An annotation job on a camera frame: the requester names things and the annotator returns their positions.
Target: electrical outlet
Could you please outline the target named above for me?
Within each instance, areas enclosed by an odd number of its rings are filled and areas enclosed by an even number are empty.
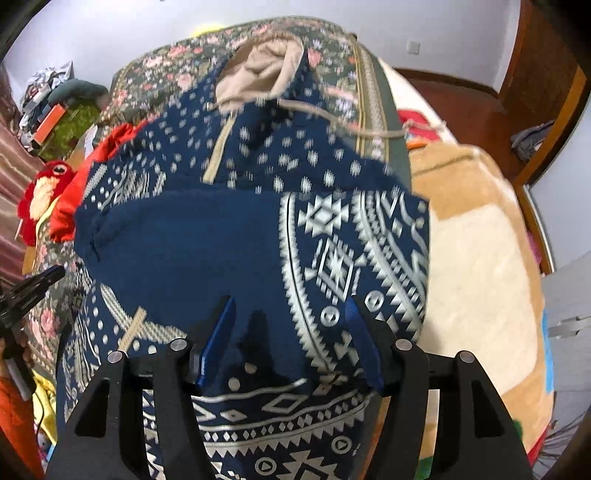
[[[409,40],[407,43],[407,53],[411,55],[418,55],[418,52],[421,49],[421,43],[418,41]]]

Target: red stuffed toy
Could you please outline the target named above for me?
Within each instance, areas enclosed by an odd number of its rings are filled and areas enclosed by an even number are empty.
[[[37,243],[35,226],[53,200],[59,197],[74,178],[74,170],[62,160],[45,164],[29,184],[18,203],[17,215],[22,220],[20,235],[29,247]]]

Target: blue patterned cloth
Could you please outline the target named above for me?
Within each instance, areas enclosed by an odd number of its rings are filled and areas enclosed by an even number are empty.
[[[215,181],[203,184],[229,121],[207,108],[223,67],[89,174],[75,217],[88,295],[59,365],[60,423],[110,351],[152,353],[230,294],[230,347],[193,399],[218,477],[346,479],[372,393],[345,300],[362,296],[397,335],[418,338],[428,204],[324,119],[276,99],[237,112]],[[282,98],[323,106],[306,55]],[[145,392],[154,478],[156,422]]]

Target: white wall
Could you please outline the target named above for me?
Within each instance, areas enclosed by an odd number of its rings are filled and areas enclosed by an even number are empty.
[[[109,87],[127,62],[189,36],[203,23],[309,15],[358,33],[393,66],[496,86],[517,29],[515,3],[519,0],[52,0],[26,26],[5,64],[15,97],[36,70],[69,60],[78,78]],[[421,42],[418,56],[406,53],[408,40]]]
[[[590,105],[591,100],[569,140],[531,188],[556,268],[591,251]]]

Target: drawstring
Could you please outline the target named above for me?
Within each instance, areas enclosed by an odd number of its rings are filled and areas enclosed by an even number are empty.
[[[244,103],[247,101],[253,101],[255,99],[256,99],[256,95],[240,95],[240,96],[228,97],[222,101],[218,101],[215,103],[210,102],[206,105],[206,108],[207,108],[207,111],[211,112],[225,103],[229,103],[229,102],[243,102]],[[409,119],[403,123],[402,128],[400,130],[369,130],[369,129],[361,128],[361,127],[354,125],[354,124],[347,123],[346,121],[340,119],[336,115],[333,115],[332,113],[327,112],[326,110],[324,110],[316,105],[312,105],[310,103],[300,102],[298,100],[286,100],[283,98],[278,98],[277,105],[281,108],[286,109],[286,110],[292,110],[292,111],[297,111],[297,112],[302,112],[302,113],[309,113],[310,115],[319,116],[319,117],[324,118],[325,120],[329,121],[331,125],[336,124],[336,125],[344,128],[345,130],[347,130],[347,132],[349,132],[353,135],[357,135],[359,137],[402,138],[402,137],[404,137],[404,135],[406,135],[406,133],[408,133],[408,131],[411,128],[419,128],[421,130],[436,131],[436,130],[443,129],[446,126],[445,122],[441,122],[439,125],[432,126],[432,125],[422,124],[422,123],[416,122],[415,120]]]

